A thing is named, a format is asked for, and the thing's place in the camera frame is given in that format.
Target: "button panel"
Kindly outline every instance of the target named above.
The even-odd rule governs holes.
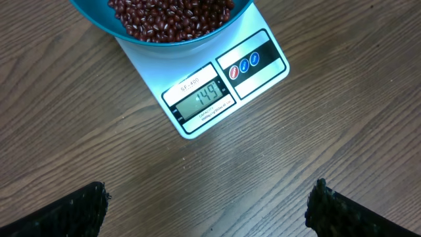
[[[265,29],[259,30],[216,58],[240,99],[286,70],[286,65]]]

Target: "white scale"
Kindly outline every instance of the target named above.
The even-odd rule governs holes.
[[[289,73],[289,63],[254,3],[215,38],[177,52],[177,57],[117,41],[187,139],[198,137]]]

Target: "wooden table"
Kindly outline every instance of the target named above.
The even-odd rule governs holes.
[[[189,141],[68,1],[3,0],[0,226],[97,180],[100,236],[315,236],[324,177],[421,234],[421,1],[257,6],[289,76]]]

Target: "teal bowl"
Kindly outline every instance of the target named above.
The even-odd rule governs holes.
[[[221,33],[221,31],[226,29],[232,22],[237,20],[244,13],[253,0],[234,0],[235,7],[231,11],[231,19],[214,32],[201,36],[197,39],[175,43],[144,42],[129,36],[120,20],[114,17],[115,11],[107,5],[107,0],[70,0],[70,2],[94,25],[122,40],[146,47],[176,47],[183,45],[181,48],[191,48],[197,47]]]

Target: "adzuki bean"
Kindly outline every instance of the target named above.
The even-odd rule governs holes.
[[[172,43],[209,34],[230,20],[233,0],[109,0],[129,36]]]

